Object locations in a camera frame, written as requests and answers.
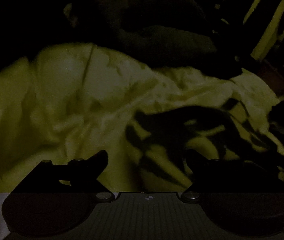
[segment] wrinkled sheet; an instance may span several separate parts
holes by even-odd
[[[284,155],[281,143],[268,132],[266,118],[279,100],[246,70],[229,81],[188,67],[152,71],[93,44],[54,46],[34,62],[21,58],[0,73],[0,192],[11,192],[43,159],[66,164],[102,149],[109,154],[109,164],[98,180],[112,192],[140,191],[134,151],[125,137],[135,112],[219,107],[234,96],[245,105],[254,128],[268,135]],[[191,185],[167,159],[161,161],[180,185],[151,176],[150,189],[181,192]],[[141,176],[148,180],[148,174]]]

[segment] screw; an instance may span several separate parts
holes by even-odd
[[[99,199],[107,200],[112,197],[112,193],[103,191],[103,192],[97,193],[96,197]]]

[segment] bed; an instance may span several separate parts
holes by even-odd
[[[152,70],[93,43],[20,58],[0,72],[0,193],[44,159],[61,165],[102,149],[109,165],[98,180],[112,192],[183,192],[193,183],[184,148],[207,159],[254,161],[284,181],[284,147],[267,118],[279,99],[242,71],[222,80],[192,67]],[[192,114],[175,130],[176,112],[161,114],[179,109]]]

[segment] dark fabric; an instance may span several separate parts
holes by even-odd
[[[247,19],[238,36],[238,44],[242,45],[243,52],[250,54],[258,44],[264,31],[268,27],[281,0],[261,0]]]
[[[74,26],[64,14],[68,4]],[[107,8],[112,5],[103,6],[100,0],[0,0],[0,71],[21,57],[33,60],[50,45],[93,42],[151,68],[192,66],[223,79],[242,73],[232,54],[216,53],[208,36],[196,34],[209,35],[212,29],[194,0],[145,0],[140,17],[130,17],[138,23],[135,32],[114,29],[105,15],[112,14]],[[109,16],[115,21],[121,17]]]
[[[161,25],[210,36],[212,26],[194,0],[144,0],[125,13],[123,29],[137,31]]]
[[[241,160],[252,161],[270,174],[278,176],[279,172],[284,170],[284,155],[278,152],[276,143],[252,128],[249,121],[250,115],[247,111],[246,119],[241,123],[230,113],[235,106],[245,109],[241,102],[235,103],[236,100],[230,98],[221,108],[187,106],[158,114],[146,115],[137,112],[135,120],[150,133],[150,136],[141,139],[132,126],[126,128],[127,140],[143,153],[139,168],[146,169],[148,157],[145,154],[151,150],[151,146],[160,145],[165,148],[169,160],[182,172],[185,172],[183,159],[186,153],[186,143],[192,138],[202,137],[203,131],[212,131],[214,128],[223,126],[223,130],[211,132],[206,136],[216,148],[220,159],[228,160],[226,157],[226,149],[228,149]],[[238,130],[238,125],[250,134],[250,140],[242,138],[243,131]],[[257,151],[253,146],[259,146],[262,150]],[[151,163],[152,160],[149,159],[149,167],[154,169],[155,163],[152,165]],[[160,172],[157,173],[157,176],[165,180],[168,179],[166,174]]]
[[[220,18],[230,25],[242,25],[243,19],[254,0],[225,0],[221,6]]]

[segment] blanket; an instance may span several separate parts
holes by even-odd
[[[91,43],[21,58],[0,73],[0,192],[43,159],[65,164],[102,149],[109,165],[98,180],[113,192],[185,190],[188,147],[256,161],[284,180],[284,147],[267,121],[279,100],[243,71],[231,80],[189,67],[152,71]]]
[[[146,26],[131,32],[122,26],[123,12],[132,7],[126,0],[0,0],[0,71],[24,56],[32,61],[48,46],[92,42],[151,68],[192,66],[222,79],[241,74],[234,55],[215,46],[194,0],[146,1],[162,14],[143,16]]]

